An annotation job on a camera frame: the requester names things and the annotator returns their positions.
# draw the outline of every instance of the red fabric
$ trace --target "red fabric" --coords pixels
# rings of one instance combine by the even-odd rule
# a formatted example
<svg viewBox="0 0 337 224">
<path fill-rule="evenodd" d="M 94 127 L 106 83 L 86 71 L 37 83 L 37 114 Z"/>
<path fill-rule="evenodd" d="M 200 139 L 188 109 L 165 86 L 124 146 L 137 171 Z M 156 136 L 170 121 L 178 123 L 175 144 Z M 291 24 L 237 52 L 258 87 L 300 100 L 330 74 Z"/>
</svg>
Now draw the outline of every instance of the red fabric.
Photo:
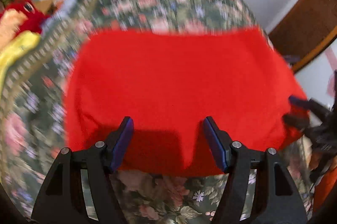
<svg viewBox="0 0 337 224">
<path fill-rule="evenodd" d="M 34 9 L 32 12 L 28 12 L 26 9 L 24 9 L 24 5 L 26 3 L 31 4 L 31 6 Z M 5 13 L 5 11 L 9 9 L 15 9 L 16 11 L 21 11 L 27 16 L 27 20 L 25 20 L 24 23 L 19 27 L 19 31 L 16 32 L 15 37 L 26 30 L 29 30 L 33 33 L 41 34 L 42 32 L 42 29 L 40 27 L 41 24 L 44 22 L 44 20 L 50 17 L 49 15 L 44 15 L 41 11 L 37 10 L 31 0 L 15 0 L 14 2 L 10 3 L 8 6 L 6 6 L 5 10 L 0 13 L 0 19 Z"/>
<path fill-rule="evenodd" d="M 68 83 L 67 145 L 88 148 L 131 116 L 135 132 L 122 168 L 219 174 L 203 119 L 212 116 L 248 148 L 279 149 L 300 137 L 281 119 L 292 94 L 305 98 L 257 28 L 219 36 L 106 31 L 83 46 Z"/>
</svg>

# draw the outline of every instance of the stuffed animal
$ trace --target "stuffed animal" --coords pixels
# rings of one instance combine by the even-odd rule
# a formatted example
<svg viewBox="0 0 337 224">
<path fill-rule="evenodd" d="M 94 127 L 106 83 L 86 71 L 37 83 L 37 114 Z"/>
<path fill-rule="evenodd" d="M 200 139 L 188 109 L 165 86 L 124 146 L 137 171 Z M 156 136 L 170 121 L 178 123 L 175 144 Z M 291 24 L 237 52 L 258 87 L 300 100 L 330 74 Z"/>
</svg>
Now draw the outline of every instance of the stuffed animal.
<svg viewBox="0 0 337 224">
<path fill-rule="evenodd" d="M 17 35 L 29 30 L 41 34 L 41 24 L 49 18 L 31 0 L 15 0 L 0 13 L 0 51 Z"/>
</svg>

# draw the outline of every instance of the metal screw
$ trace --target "metal screw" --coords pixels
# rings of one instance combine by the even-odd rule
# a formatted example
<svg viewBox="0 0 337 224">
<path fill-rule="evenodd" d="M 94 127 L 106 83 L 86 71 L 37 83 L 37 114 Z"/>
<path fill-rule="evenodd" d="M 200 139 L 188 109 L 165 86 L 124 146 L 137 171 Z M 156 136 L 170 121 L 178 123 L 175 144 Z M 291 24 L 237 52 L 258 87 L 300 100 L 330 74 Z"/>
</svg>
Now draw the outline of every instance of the metal screw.
<svg viewBox="0 0 337 224">
<path fill-rule="evenodd" d="M 67 147 L 62 148 L 61 154 L 65 155 L 65 154 L 67 154 L 67 153 L 69 153 L 69 148 L 67 148 Z"/>
<path fill-rule="evenodd" d="M 268 148 L 268 153 L 270 153 L 271 155 L 276 154 L 276 150 L 274 148 Z"/>
<path fill-rule="evenodd" d="M 235 148 L 240 148 L 240 147 L 242 146 L 242 144 L 241 144 L 240 142 L 238 142 L 238 141 L 234 141 L 234 142 L 232 143 L 232 145 L 233 145 L 233 147 L 235 147 Z"/>
<path fill-rule="evenodd" d="M 97 148 L 102 148 L 104 145 L 105 145 L 104 141 L 98 141 L 98 142 L 95 143 L 95 146 Z"/>
</svg>

